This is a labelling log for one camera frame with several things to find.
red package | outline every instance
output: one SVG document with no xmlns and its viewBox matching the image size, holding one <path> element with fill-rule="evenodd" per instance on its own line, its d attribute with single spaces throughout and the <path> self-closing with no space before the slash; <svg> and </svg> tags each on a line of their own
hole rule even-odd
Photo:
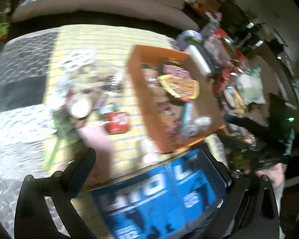
<svg viewBox="0 0 299 239">
<path fill-rule="evenodd" d="M 129 113 L 109 112 L 104 116 L 105 129 L 109 134 L 126 133 L 129 130 Z"/>
</svg>

beige sofa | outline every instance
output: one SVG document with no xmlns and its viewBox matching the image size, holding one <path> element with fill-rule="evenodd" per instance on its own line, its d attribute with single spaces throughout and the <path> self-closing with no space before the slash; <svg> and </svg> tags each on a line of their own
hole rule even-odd
<svg viewBox="0 0 299 239">
<path fill-rule="evenodd" d="M 181 10 L 157 0 L 36 0 L 17 7 L 12 22 L 76 11 L 111 13 L 157 21 L 180 30 L 198 30 L 197 24 Z"/>
</svg>

